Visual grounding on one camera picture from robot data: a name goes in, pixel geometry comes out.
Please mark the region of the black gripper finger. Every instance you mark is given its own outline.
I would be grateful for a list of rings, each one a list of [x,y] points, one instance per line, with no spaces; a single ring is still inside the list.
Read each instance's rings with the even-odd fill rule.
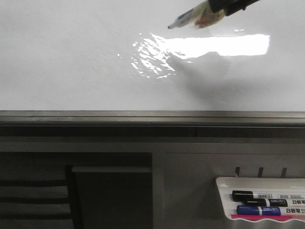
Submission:
[[[209,5],[213,13],[221,10],[225,16],[230,16],[240,10],[245,10],[248,6],[258,2],[259,0],[209,0]]]

